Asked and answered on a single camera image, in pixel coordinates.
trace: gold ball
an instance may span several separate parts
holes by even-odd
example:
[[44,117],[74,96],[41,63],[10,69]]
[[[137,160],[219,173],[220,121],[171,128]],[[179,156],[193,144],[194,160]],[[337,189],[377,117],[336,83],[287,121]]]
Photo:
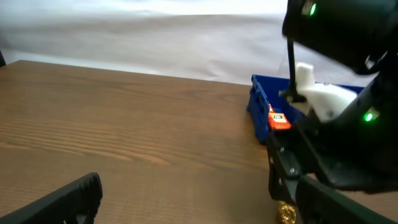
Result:
[[296,211],[294,207],[286,204],[285,202],[279,202],[278,208],[278,221],[280,224],[294,224],[296,222]]

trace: green light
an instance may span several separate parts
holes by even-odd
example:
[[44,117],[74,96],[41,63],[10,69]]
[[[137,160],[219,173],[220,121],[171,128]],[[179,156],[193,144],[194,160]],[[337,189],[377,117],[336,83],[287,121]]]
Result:
[[313,16],[316,10],[317,10],[317,4],[314,3],[311,7],[310,16]]
[[372,118],[373,118],[373,114],[371,114],[371,113],[368,113],[368,114],[366,114],[365,115],[365,121],[371,121],[372,120]]

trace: blue plastic basket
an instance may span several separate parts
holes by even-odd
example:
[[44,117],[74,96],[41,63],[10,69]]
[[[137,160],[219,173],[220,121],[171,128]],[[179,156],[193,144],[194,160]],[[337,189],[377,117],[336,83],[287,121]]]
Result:
[[[265,144],[269,131],[267,125],[269,103],[275,112],[285,114],[291,124],[305,115],[279,97],[280,90],[288,89],[288,79],[253,75],[251,81],[253,82],[253,86],[250,89],[250,100],[247,109],[254,123],[254,135],[256,135],[261,144]],[[363,87],[359,86],[340,86],[353,90],[356,93],[359,93],[363,89]]]

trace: white wall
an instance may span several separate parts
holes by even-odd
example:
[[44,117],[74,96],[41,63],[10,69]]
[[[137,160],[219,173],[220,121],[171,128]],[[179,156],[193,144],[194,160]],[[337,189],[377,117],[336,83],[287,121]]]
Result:
[[[287,0],[2,0],[0,49],[7,63],[35,60],[250,84],[253,73],[287,77],[281,34]],[[308,50],[317,80],[371,78]]]

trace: wood grain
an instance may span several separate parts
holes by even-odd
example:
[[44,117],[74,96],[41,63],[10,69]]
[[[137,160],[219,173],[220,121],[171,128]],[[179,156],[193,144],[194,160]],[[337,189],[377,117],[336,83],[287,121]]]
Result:
[[[97,223],[275,223],[249,89],[28,61],[0,68],[0,216],[98,172]],[[348,195],[398,221],[398,194]]]

